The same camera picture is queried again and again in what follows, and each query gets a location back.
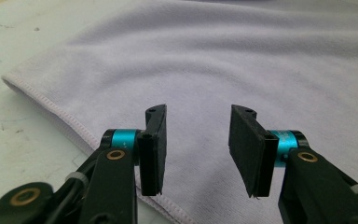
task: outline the white towel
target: white towel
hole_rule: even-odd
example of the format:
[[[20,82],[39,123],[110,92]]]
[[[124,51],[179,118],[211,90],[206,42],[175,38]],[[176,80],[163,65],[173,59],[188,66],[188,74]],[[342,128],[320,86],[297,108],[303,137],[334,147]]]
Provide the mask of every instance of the white towel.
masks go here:
[[[358,0],[139,1],[3,79],[88,153],[166,104],[163,194],[141,199],[174,223],[282,223],[284,169],[269,198],[248,198],[228,152],[232,104],[300,130],[358,181]]]

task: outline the black plastic part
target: black plastic part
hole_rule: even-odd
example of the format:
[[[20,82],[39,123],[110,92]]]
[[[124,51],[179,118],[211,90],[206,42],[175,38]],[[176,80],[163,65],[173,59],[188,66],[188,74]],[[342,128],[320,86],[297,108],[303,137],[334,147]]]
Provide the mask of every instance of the black plastic part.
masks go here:
[[[124,157],[109,160],[107,154],[113,150],[123,150]],[[136,219],[132,150],[109,148],[98,156],[78,223],[134,224]]]
[[[358,196],[337,168],[309,147],[289,152],[279,208],[285,224],[358,224]]]
[[[29,183],[11,190],[0,199],[0,223],[43,223],[54,206],[51,185]]]
[[[290,132],[292,132],[292,134],[295,135],[298,147],[302,147],[302,148],[310,147],[310,144],[308,143],[307,138],[301,131],[290,130]]]
[[[231,106],[228,145],[249,197],[267,197],[279,139],[255,120],[256,115],[251,108]]]
[[[167,155],[167,106],[146,110],[146,130],[137,136],[141,189],[144,196],[161,193]]]

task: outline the blue metal ring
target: blue metal ring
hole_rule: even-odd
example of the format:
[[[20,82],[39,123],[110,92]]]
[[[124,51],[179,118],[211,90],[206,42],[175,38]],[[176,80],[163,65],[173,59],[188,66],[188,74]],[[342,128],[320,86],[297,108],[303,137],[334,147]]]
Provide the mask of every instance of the blue metal ring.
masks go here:
[[[269,131],[279,138],[275,167],[285,167],[286,163],[284,160],[287,159],[290,148],[298,148],[296,137],[290,131]]]
[[[133,149],[135,144],[136,129],[117,129],[113,133],[112,147]]]

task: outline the lavender cloth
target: lavender cloth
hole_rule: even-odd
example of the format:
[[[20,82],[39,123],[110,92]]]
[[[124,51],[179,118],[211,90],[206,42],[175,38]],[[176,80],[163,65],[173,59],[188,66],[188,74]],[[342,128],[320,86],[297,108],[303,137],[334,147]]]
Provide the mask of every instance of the lavender cloth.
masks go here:
[[[88,153],[167,104],[163,194],[140,198],[174,223],[282,223],[284,170],[249,199],[230,158],[232,104],[358,180],[358,1],[138,1],[3,80]]]

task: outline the white table surface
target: white table surface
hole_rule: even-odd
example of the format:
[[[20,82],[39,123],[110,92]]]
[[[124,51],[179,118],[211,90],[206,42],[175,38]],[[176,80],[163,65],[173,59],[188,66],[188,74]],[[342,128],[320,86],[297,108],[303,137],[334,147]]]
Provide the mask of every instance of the white table surface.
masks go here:
[[[57,190],[86,158],[1,76],[135,0],[0,0],[0,197],[42,181]],[[139,223],[169,223],[138,201]]]

